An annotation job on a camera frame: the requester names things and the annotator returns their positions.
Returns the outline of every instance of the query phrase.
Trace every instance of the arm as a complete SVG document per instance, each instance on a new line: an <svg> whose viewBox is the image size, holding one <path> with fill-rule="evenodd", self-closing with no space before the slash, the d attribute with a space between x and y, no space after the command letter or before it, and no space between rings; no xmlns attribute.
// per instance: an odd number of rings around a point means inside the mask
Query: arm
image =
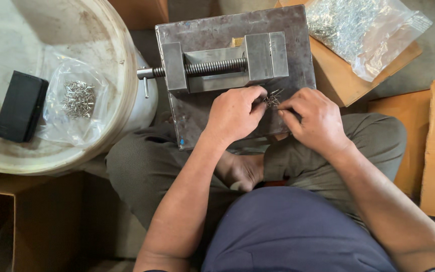
<svg viewBox="0 0 435 272"><path fill-rule="evenodd" d="M434 268L435 223L347 138L338 106L305 88L279 108L293 136L337 170L360 217L397 266L405 272ZM301 122L284 110L290 108L302 116Z"/></svg>
<svg viewBox="0 0 435 272"><path fill-rule="evenodd" d="M258 126L266 105L252 108L251 103L262 95L262 87L249 87L231 89L215 99L206 129L152 218L134 272L189 270L187 259L202 237L214 168L233 141Z"/></svg>

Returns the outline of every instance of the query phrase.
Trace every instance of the navy blue shirt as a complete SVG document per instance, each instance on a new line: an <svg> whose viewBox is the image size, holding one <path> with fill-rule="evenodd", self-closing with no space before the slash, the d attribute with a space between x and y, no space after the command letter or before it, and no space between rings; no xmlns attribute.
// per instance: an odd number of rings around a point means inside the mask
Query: navy blue shirt
<svg viewBox="0 0 435 272"><path fill-rule="evenodd" d="M323 197L295 187L266 187L228 209L202 271L397 270L367 231Z"/></svg>

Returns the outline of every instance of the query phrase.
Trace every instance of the left hand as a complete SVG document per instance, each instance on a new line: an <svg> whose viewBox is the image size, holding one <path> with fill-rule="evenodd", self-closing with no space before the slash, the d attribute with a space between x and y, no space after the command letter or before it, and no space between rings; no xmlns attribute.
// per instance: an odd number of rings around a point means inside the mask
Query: left hand
<svg viewBox="0 0 435 272"><path fill-rule="evenodd" d="M230 89L222 93L213 102L203 134L226 147L248 136L256 129L266 110L264 102L253 108L251 104L256 98L267 94L260 86Z"/></svg>

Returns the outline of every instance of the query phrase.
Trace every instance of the black sharpening stone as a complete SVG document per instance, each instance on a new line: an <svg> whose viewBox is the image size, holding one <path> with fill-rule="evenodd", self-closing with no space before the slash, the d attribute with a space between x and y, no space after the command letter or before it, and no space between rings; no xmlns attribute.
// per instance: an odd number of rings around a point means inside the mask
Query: black sharpening stone
<svg viewBox="0 0 435 272"><path fill-rule="evenodd" d="M0 111L0 137L15 143L30 142L43 110L48 81L13 72Z"/></svg>

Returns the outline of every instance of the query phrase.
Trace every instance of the hand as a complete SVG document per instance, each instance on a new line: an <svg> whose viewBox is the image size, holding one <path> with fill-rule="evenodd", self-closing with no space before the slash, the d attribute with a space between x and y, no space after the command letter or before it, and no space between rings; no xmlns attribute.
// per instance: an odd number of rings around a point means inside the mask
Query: hand
<svg viewBox="0 0 435 272"><path fill-rule="evenodd" d="M253 108L251 104L256 98L266 95L267 91L260 86L230 89L222 93L213 102L203 134L226 147L248 136L256 129L266 110L266 103L259 103Z"/></svg>
<svg viewBox="0 0 435 272"><path fill-rule="evenodd" d="M291 108L302 116L301 122L286 110ZM325 159L353 144L343 131L337 104L318 90L303 88L282 102L278 109L293 136Z"/></svg>

